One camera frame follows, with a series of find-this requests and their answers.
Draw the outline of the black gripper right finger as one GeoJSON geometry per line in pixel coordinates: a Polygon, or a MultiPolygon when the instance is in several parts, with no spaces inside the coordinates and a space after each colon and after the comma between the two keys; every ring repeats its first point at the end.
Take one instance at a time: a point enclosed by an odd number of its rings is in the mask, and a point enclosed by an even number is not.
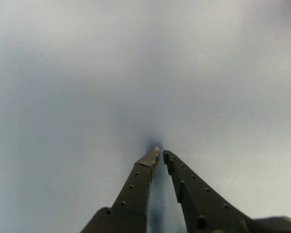
{"type": "Polygon", "coordinates": [[[190,233],[291,233],[286,216],[252,219],[220,196],[179,157],[163,151],[178,203],[190,233]]]}

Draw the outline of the gripper black left finger taped tip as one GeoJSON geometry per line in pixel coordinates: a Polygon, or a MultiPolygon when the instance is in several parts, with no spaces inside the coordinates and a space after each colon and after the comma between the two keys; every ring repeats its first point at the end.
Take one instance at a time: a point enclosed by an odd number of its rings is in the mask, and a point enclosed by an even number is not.
{"type": "Polygon", "coordinates": [[[159,163],[159,147],[133,166],[112,207],[98,210],[83,233],[146,233],[150,187],[159,163]]]}

